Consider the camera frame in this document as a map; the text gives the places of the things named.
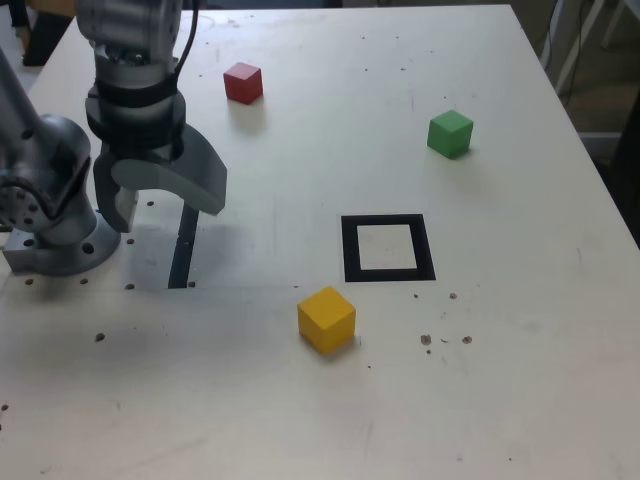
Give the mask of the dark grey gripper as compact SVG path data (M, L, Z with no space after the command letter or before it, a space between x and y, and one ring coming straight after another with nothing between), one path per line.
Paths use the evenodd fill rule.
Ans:
M193 209L212 216L225 207L226 166L209 141L191 125L184 127L176 142L153 149L103 142L93 176L99 211L119 233L132 230L137 191L168 191Z

